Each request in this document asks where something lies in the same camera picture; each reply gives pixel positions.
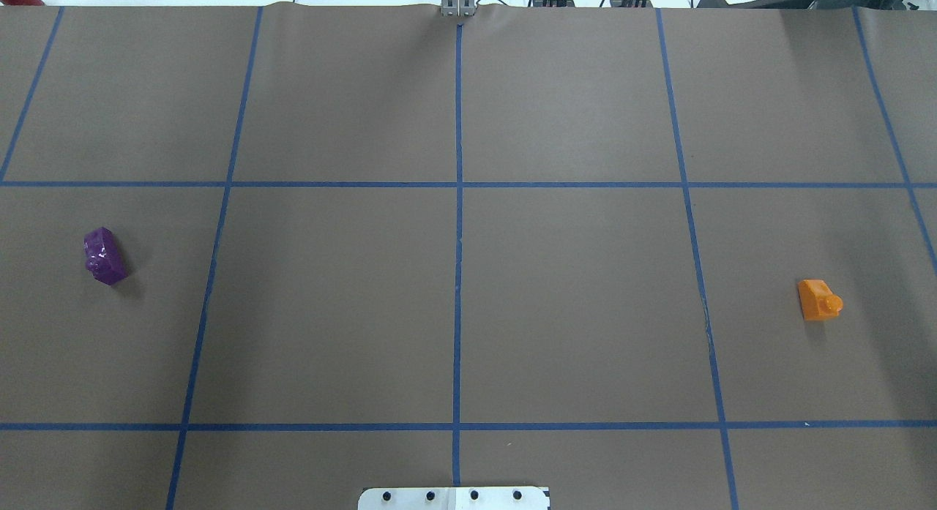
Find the orange trapezoid block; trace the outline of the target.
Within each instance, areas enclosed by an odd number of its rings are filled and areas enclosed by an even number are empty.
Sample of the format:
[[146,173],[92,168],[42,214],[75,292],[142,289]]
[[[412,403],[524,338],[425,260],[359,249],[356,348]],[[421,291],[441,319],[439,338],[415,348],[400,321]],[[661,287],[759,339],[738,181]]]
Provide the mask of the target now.
[[840,316],[843,298],[837,296],[826,281],[805,279],[797,283],[801,315],[806,321],[826,321]]

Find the purple trapezoid block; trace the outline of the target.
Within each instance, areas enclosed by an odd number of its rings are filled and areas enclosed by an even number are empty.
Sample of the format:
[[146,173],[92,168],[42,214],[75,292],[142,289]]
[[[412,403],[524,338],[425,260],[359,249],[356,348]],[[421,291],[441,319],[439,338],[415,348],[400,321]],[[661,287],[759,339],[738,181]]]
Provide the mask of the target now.
[[101,227],[83,238],[85,269],[96,280],[114,286],[128,277],[126,263],[113,233]]

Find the white mounting plate with bolts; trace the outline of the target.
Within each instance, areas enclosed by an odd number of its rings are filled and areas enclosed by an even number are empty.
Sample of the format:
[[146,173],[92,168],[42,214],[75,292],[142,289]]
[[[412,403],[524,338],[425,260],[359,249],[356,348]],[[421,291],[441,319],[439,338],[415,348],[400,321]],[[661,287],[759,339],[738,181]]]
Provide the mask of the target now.
[[362,491],[358,509],[550,509],[547,487],[386,487]]

